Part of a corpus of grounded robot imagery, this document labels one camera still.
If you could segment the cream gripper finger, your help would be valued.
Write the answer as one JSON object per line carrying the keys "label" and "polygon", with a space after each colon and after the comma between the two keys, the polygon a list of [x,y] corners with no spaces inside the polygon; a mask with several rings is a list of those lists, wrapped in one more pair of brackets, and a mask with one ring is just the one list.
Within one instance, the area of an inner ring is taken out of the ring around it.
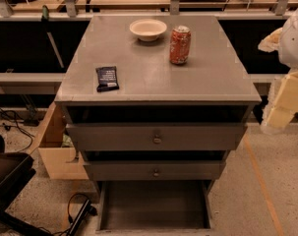
{"label": "cream gripper finger", "polygon": [[298,112],[298,69],[275,80],[268,93],[261,129],[265,134],[282,132]]}
{"label": "cream gripper finger", "polygon": [[258,49],[264,52],[277,51],[281,33],[282,28],[274,30],[259,43]]}

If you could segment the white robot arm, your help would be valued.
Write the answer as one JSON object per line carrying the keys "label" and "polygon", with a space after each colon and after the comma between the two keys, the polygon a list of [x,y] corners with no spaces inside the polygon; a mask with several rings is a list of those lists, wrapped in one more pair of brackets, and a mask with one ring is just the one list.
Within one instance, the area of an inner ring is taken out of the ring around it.
{"label": "white robot arm", "polygon": [[298,8],[282,28],[276,29],[258,45],[264,52],[278,52],[281,64],[290,68],[287,75],[274,80],[261,124],[265,134],[278,134],[298,112]]}

